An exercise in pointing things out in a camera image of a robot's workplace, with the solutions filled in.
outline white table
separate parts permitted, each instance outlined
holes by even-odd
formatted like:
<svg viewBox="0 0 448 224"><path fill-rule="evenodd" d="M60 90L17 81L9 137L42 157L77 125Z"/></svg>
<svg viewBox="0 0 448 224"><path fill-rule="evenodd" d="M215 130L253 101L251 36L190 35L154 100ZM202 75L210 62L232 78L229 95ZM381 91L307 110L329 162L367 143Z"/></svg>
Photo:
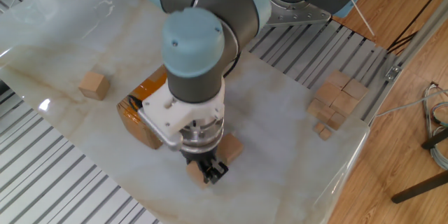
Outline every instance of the white table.
<svg viewBox="0 0 448 224"><path fill-rule="evenodd" d="M322 141L313 93L248 53L225 96L245 150L216 185L126 131L116 104L161 65L165 18L146 0L27 0L0 18L0 79L164 224L326 223L369 128L350 117ZM111 82L104 101L77 88L90 70Z"/></svg>

